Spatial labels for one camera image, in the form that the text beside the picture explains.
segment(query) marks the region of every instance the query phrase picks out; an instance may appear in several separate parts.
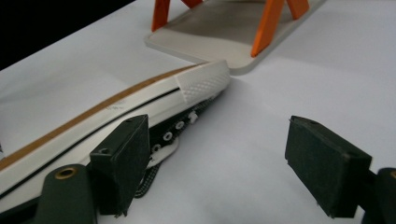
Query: black stripe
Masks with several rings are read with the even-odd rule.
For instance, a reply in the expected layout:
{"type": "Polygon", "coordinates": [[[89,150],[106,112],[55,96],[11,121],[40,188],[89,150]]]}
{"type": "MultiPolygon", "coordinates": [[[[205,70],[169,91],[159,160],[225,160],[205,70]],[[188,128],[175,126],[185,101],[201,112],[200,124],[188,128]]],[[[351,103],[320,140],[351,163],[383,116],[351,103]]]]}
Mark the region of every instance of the black stripe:
{"type": "Polygon", "coordinates": [[[17,189],[18,187],[20,187],[22,184],[26,183],[28,180],[30,180],[32,177],[34,177],[35,175],[37,175],[38,173],[40,173],[41,171],[43,171],[45,168],[47,168],[48,166],[50,166],[51,164],[53,164],[55,161],[57,161],[59,158],[61,158],[64,154],[66,154],[67,152],[69,152],[71,149],[73,149],[74,147],[78,146],[81,142],[85,141],[87,138],[89,138],[90,136],[92,136],[94,133],[97,133],[99,130],[105,128],[108,124],[112,123],[113,121],[133,112],[136,109],[139,109],[145,105],[151,104],[154,101],[157,101],[161,98],[163,98],[164,96],[167,96],[169,94],[172,94],[176,91],[180,91],[180,88],[175,88],[172,89],[170,91],[167,91],[151,100],[146,101],[145,103],[138,105],[135,108],[132,108],[126,112],[124,112],[123,114],[119,115],[118,117],[112,119],[111,121],[107,122],[106,124],[102,125],[101,127],[97,128],[96,130],[94,130],[93,132],[85,135],[83,138],[81,138],[80,140],[78,140],[75,144],[73,144],[71,147],[68,147],[67,149],[65,149],[63,152],[61,152],[61,154],[59,154],[58,156],[56,156],[55,158],[53,158],[52,160],[48,161],[47,163],[45,163],[44,165],[42,165],[40,168],[38,168],[37,170],[35,170],[33,173],[31,173],[30,175],[26,176],[24,179],[22,179],[20,182],[18,182],[17,184],[15,184],[14,186],[12,186],[11,188],[9,188],[8,190],[6,190],[5,192],[3,192],[0,195],[0,200],[3,199],[4,197],[6,197],[9,193],[11,193],[13,190],[17,189]]]}

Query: brown stripe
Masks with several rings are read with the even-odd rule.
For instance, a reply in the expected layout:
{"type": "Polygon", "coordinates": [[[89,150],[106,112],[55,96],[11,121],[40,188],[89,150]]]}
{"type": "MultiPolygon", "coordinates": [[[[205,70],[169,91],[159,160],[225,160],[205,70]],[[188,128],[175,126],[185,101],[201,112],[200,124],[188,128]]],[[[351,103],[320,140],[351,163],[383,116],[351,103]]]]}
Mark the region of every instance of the brown stripe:
{"type": "Polygon", "coordinates": [[[119,92],[118,94],[104,100],[102,103],[100,103],[99,105],[96,105],[94,107],[92,107],[91,109],[85,111],[84,113],[80,114],[79,116],[75,117],[74,119],[69,120],[68,122],[66,122],[64,125],[60,126],[59,128],[53,130],[50,133],[47,133],[46,135],[38,138],[37,140],[35,140],[34,142],[30,143],[29,145],[21,148],[20,150],[12,153],[11,155],[9,155],[8,157],[3,158],[2,160],[0,160],[0,171],[4,170],[5,168],[7,168],[9,165],[11,165],[12,163],[14,163],[15,161],[20,160],[21,158],[23,158],[24,156],[28,155],[29,153],[35,151],[37,148],[43,146],[44,144],[48,143],[48,141],[50,141],[52,138],[57,137],[58,135],[60,135],[61,133],[64,133],[65,131],[71,129],[72,127],[74,127],[75,125],[77,125],[78,123],[82,122],[84,119],[89,118],[90,116],[92,116],[93,114],[99,112],[100,110],[108,107],[109,105],[113,105],[114,103],[116,103],[117,101],[137,92],[140,91],[141,89],[147,87],[148,85],[151,85],[157,81],[160,81],[164,78],[167,77],[171,77],[177,73],[180,73],[184,70],[187,70],[189,68],[192,68],[196,65],[192,65],[192,66],[188,66],[188,67],[184,67],[184,68],[180,68],[162,75],[159,75],[157,77],[152,77],[146,81],[143,81],[137,85],[134,85],[124,91],[119,92]]]}

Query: orange stand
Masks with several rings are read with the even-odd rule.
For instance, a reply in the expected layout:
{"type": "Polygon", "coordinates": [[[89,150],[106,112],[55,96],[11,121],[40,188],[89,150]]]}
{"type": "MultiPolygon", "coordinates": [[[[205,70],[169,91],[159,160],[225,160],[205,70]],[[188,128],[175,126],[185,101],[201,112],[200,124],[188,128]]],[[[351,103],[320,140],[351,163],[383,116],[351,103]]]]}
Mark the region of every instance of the orange stand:
{"type": "MultiPolygon", "coordinates": [[[[203,2],[203,0],[181,0],[187,7],[193,8],[203,2]]],[[[291,15],[294,20],[298,20],[309,9],[308,0],[287,0],[291,15]]],[[[250,52],[251,57],[256,57],[268,45],[270,45],[276,26],[284,6],[284,0],[267,0],[262,13],[262,19],[256,32],[256,36],[250,52]]],[[[168,23],[170,0],[156,0],[151,31],[165,26],[168,23]]]]}

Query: white table surface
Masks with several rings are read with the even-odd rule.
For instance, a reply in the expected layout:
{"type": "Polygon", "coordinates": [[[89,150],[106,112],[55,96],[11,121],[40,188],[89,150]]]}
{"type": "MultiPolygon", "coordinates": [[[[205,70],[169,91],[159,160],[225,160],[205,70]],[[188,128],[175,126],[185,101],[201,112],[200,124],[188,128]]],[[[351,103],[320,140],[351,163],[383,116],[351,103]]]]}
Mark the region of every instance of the white table surface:
{"type": "MultiPolygon", "coordinates": [[[[0,71],[7,154],[135,83],[191,63],[144,44],[138,0],[0,71]]],[[[171,15],[186,8],[172,1],[171,15]]],[[[396,1],[329,0],[180,137],[128,217],[103,223],[361,223],[331,219],[284,159],[291,115],[395,166],[396,1]]]]}

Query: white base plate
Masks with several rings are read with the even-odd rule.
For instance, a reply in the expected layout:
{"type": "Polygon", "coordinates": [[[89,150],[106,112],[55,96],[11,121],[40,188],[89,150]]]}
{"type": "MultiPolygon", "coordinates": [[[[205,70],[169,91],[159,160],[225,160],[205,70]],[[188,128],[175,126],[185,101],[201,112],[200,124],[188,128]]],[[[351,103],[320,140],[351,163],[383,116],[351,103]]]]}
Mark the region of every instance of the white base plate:
{"type": "Polygon", "coordinates": [[[250,71],[301,24],[324,0],[309,0],[310,9],[294,21],[285,4],[273,42],[250,57],[265,1],[207,0],[146,36],[148,47],[193,62],[225,59],[232,75],[250,71]]]}

